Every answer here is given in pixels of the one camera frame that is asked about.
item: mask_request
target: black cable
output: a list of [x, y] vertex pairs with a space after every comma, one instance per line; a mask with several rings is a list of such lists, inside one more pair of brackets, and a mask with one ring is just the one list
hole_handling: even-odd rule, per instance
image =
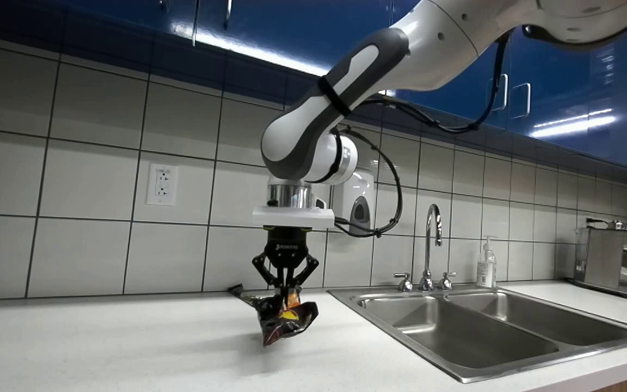
[[428, 123], [428, 127], [436, 127], [444, 132], [450, 132], [450, 135], [465, 135], [465, 132], [475, 132], [481, 128], [481, 123], [487, 120], [491, 110], [492, 110], [492, 105], [494, 105], [494, 95], [498, 91], [498, 79], [503, 73], [503, 64], [506, 64], [506, 49], [507, 49], [507, 42], [511, 36], [511, 31], [507, 31], [498, 42], [496, 42], [496, 54], [494, 54], [494, 65], [492, 65], [492, 91], [491, 91], [491, 97], [487, 97], [487, 105], [484, 108], [484, 113], [469, 122], [466, 127], [457, 127], [457, 128], [450, 128], [434, 118], [430, 118], [425, 110], [420, 110], [418, 107], [409, 105], [409, 102], [403, 102], [403, 100], [396, 100], [396, 97], [391, 97], [391, 95], [371, 95], [368, 100], [364, 100], [362, 105], [383, 105], [383, 107], [391, 107], [391, 108], [396, 108], [409, 118], [415, 118], [416, 122], [420, 123]]
[[381, 154], [381, 158], [385, 161], [385, 165], [393, 169], [399, 202], [396, 202], [396, 214], [395, 214], [395, 217], [391, 217], [385, 226], [368, 228], [368, 226], [356, 224], [356, 221], [350, 221], [350, 219], [346, 219], [346, 217], [340, 217], [340, 216], [335, 216], [335, 226], [337, 226], [343, 233], [350, 235], [350, 238], [381, 238], [383, 233], [387, 233], [391, 228], [395, 228], [395, 226], [400, 221], [400, 216], [403, 216], [400, 176], [399, 176], [393, 158], [391, 158], [387, 154], [383, 154], [383, 150], [381, 150], [380, 146], [375, 146], [371, 140], [367, 140], [362, 132], [356, 132], [350, 127], [346, 127], [346, 128], [340, 131], [340, 132], [343, 132], [343, 135], [350, 135], [350, 138], [356, 138], [356, 140], [362, 140], [364, 144], [368, 144], [372, 150], [376, 150], [376, 153]]

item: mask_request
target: soap dispenser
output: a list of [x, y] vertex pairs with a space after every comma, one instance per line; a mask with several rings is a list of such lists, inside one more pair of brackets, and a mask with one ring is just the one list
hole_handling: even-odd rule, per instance
[[478, 286], [481, 287], [494, 287], [496, 286], [496, 261], [494, 261], [494, 252], [491, 248], [491, 240], [484, 240], [484, 260], [479, 260], [478, 264]]

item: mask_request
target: electrical outlet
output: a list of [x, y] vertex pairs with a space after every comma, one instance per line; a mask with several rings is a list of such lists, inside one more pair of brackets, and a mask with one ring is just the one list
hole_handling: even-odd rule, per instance
[[177, 204], [178, 168], [149, 165], [149, 204]]

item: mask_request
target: white countertop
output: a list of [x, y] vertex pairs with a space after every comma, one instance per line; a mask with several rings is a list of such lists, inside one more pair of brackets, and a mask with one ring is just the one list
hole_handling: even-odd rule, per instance
[[[509, 289], [627, 323], [627, 299], [569, 282]], [[232, 296], [0, 305], [0, 390], [595, 390], [627, 378], [627, 348], [462, 385], [330, 293], [308, 334], [261, 346]]]

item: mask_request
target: sink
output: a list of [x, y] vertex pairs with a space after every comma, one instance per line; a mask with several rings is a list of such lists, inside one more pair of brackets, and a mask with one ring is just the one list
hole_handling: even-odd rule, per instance
[[627, 346], [627, 324], [507, 289], [333, 291], [462, 384]]

